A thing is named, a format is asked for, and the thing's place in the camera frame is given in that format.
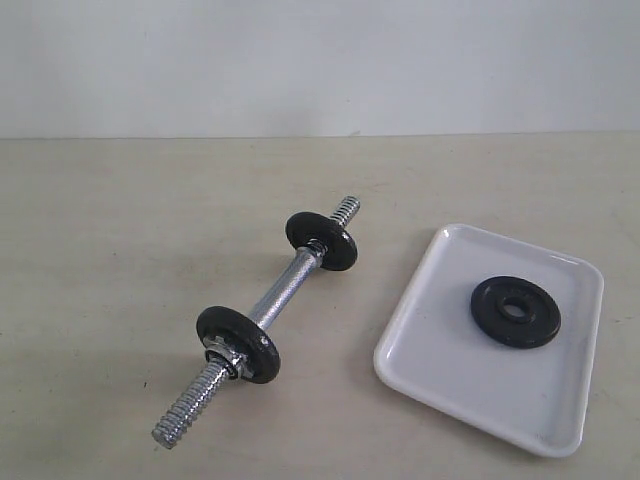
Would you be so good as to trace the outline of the chrome threaded dumbbell bar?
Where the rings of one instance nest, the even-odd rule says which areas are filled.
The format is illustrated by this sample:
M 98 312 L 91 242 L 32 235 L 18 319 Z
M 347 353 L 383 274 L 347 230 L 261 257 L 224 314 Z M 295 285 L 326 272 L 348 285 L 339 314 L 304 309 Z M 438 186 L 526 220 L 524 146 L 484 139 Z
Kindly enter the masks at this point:
M 326 217 L 336 221 L 347 231 L 347 225 L 358 213 L 360 206 L 360 200 L 349 195 L 344 197 L 331 215 Z M 282 313 L 308 277 L 315 270 L 323 269 L 321 265 L 325 252 L 320 245 L 299 247 L 294 250 L 295 255 L 290 264 L 267 293 L 254 305 L 249 314 L 245 315 L 266 334 L 267 329 Z M 152 430 L 153 439 L 166 449 L 174 448 L 211 402 L 220 387 L 225 382 L 234 380 L 238 379 L 231 379 L 229 371 L 224 366 L 215 361 L 208 362 L 206 360 L 204 368 L 158 420 Z

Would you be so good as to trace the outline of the chrome star collar nut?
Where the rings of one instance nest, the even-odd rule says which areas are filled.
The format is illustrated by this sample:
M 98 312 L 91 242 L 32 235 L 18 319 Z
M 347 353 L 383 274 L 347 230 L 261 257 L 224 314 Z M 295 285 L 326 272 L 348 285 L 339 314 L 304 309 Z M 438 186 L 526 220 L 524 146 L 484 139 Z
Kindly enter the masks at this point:
M 246 373 L 246 354 L 228 343 L 223 337 L 206 337 L 204 339 L 205 358 L 208 362 L 215 361 L 229 371 L 231 379 L 239 379 Z

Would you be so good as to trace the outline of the white rectangular plastic tray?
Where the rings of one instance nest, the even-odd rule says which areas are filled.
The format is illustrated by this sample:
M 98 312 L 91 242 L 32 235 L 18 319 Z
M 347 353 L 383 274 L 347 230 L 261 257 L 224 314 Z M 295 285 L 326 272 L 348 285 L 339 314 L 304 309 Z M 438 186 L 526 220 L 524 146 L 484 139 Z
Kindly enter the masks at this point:
M 526 280 L 560 313 L 557 335 L 506 346 L 472 316 L 479 285 Z M 439 229 L 374 353 L 390 388 L 542 457 L 573 454 L 583 437 L 604 279 L 585 260 L 465 224 Z

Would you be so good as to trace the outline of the black weight plate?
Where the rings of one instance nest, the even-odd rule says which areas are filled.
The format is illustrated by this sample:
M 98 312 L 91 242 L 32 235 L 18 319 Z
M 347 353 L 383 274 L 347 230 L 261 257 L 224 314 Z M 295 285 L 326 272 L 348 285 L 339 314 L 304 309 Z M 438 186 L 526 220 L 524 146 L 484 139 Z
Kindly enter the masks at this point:
M 346 271 L 357 261 L 358 249 L 346 229 L 329 217 L 314 212 L 299 212 L 286 222 L 285 234 L 294 248 L 320 245 L 325 252 L 321 267 Z
M 242 313 L 224 306 L 208 307 L 197 318 L 196 332 L 202 343 L 220 338 L 247 357 L 248 372 L 242 379 L 266 384 L 278 375 L 281 360 L 275 344 L 264 330 Z
M 479 283 L 471 294 L 470 312 L 488 337 L 516 349 L 542 347 L 561 327 L 555 300 L 538 285 L 513 276 Z

